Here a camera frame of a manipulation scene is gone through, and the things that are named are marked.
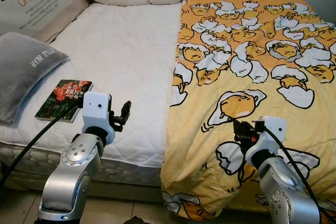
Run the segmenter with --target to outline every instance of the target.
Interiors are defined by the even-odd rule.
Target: red book cover
[[[64,110],[84,97],[92,88],[91,81],[60,80],[35,117],[41,120],[53,120]],[[73,108],[60,121],[72,123],[79,108]]]

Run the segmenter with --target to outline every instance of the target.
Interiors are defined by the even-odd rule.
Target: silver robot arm
[[[247,122],[234,122],[235,140],[246,152],[246,161],[258,170],[260,187],[267,197],[273,224],[318,224],[319,209],[305,193],[297,175],[278,157],[279,145],[259,125],[284,141],[286,120],[263,116],[255,129]]]
[[[62,152],[58,167],[49,176],[35,223],[79,223],[93,176],[100,167],[103,149],[111,144],[115,131],[122,131],[131,102],[114,116],[111,96],[86,92],[83,100],[82,134]]]

